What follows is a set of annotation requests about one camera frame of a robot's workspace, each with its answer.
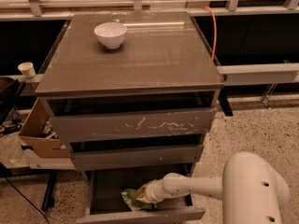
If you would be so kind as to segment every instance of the speckled floor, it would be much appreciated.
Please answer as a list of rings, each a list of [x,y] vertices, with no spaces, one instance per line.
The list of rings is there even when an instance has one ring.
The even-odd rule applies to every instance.
[[[206,136],[202,159],[196,164],[194,176],[221,175],[226,161],[238,151],[250,151],[266,159],[287,181],[291,200],[280,209],[284,224],[299,223],[299,96],[279,96],[271,99],[266,110],[259,98],[230,99],[233,117],[218,112],[212,129]],[[14,137],[0,139],[0,161],[21,159],[13,147]],[[48,175],[11,178],[20,191],[40,208]],[[83,217],[88,197],[88,185],[79,173],[59,172],[54,190],[55,205],[46,216],[49,222],[71,224]],[[198,195],[195,205],[205,207],[202,220],[185,224],[221,224],[221,201]],[[0,223],[46,223],[4,179],[0,179]]]

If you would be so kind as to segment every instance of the drawer cabinet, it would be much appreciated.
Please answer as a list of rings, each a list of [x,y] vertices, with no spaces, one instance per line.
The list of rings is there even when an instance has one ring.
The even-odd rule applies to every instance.
[[[191,172],[223,77],[185,12],[130,13],[125,41],[113,50],[92,36],[108,21],[109,13],[75,15],[36,89],[76,169],[91,181],[78,223],[200,219],[205,211],[191,196],[132,212],[121,189]]]

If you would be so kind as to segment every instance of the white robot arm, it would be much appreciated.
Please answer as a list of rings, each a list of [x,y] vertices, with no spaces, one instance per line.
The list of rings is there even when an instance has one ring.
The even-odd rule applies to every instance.
[[[143,187],[140,200],[158,203],[190,193],[222,200],[224,224],[281,224],[279,207],[290,199],[286,181],[269,163],[249,152],[234,154],[223,175],[189,178],[168,174]]]

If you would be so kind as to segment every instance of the cabinet top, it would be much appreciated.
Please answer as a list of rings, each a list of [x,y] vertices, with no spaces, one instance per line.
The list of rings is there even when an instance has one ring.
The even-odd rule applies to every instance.
[[[93,30],[120,21],[118,49],[106,49]],[[223,86],[215,64],[185,12],[76,15],[39,83],[37,96],[88,96],[214,90]]]

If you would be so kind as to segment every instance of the white bowl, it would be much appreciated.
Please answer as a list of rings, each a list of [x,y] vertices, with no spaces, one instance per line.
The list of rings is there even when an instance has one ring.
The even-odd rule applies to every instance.
[[[117,22],[107,22],[94,28],[97,39],[108,49],[118,48],[124,41],[127,27]]]

